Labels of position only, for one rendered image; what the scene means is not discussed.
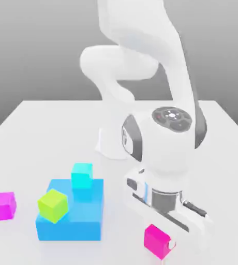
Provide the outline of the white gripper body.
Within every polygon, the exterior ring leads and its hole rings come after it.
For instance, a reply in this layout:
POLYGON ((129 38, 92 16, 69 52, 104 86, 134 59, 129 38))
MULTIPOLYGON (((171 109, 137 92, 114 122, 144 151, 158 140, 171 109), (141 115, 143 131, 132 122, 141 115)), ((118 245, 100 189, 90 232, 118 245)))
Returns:
POLYGON ((132 192, 130 206, 171 238, 204 242, 212 220, 182 192, 132 192))

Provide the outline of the small pink cube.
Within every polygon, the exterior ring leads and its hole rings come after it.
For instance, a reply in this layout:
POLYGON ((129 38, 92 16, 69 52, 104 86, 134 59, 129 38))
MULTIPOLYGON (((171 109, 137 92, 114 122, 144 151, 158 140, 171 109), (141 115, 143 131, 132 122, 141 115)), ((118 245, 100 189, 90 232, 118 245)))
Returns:
POLYGON ((144 231, 144 247, 157 258, 163 260, 172 250, 168 249, 171 237, 153 224, 144 231))

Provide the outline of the small cyan cube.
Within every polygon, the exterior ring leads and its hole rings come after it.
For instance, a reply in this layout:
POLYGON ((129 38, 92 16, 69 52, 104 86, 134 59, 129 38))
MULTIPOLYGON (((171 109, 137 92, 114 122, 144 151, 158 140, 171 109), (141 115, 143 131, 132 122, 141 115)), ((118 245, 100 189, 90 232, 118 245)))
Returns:
POLYGON ((93 183, 93 164, 75 163, 71 171, 73 189, 90 189, 93 183))

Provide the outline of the small lime green cube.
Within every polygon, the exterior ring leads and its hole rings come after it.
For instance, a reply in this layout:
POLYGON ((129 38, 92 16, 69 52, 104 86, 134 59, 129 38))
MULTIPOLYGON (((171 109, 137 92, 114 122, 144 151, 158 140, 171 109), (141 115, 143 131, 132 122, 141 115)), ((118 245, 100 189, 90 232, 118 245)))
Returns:
POLYGON ((38 200, 40 215, 46 220, 56 224, 69 211, 67 195, 50 189, 38 200))

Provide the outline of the small magenta cube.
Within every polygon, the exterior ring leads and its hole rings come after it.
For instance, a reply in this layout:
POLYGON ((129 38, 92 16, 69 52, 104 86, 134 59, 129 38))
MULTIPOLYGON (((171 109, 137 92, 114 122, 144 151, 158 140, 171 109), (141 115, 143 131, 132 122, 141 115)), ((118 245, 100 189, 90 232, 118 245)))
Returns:
POLYGON ((0 193, 0 220, 14 218, 17 208, 14 192, 0 193))

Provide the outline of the large blue box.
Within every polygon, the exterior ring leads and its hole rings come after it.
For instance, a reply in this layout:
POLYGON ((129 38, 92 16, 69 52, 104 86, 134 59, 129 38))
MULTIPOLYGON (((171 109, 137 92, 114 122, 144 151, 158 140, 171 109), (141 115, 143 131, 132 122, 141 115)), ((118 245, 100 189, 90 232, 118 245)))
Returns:
POLYGON ((100 241, 103 220, 103 179, 94 179, 90 189, 72 189, 70 179, 52 179, 48 189, 68 198, 69 211, 57 223, 36 218, 41 241, 100 241))

